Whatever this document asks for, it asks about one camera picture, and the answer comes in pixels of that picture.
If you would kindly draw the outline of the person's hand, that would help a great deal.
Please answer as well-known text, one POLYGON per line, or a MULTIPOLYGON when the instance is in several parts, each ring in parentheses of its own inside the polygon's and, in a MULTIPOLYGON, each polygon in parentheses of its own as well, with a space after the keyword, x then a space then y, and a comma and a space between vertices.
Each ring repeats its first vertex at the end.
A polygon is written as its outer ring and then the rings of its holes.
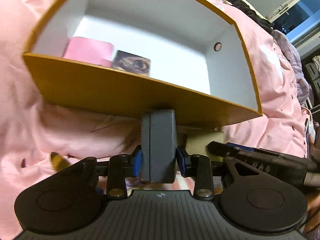
POLYGON ((310 139, 310 157, 317 165, 316 172, 308 172, 305 183, 311 188, 306 195, 308 202, 308 218, 304 227, 307 239, 319 239, 319 124, 316 126, 316 135, 310 139))

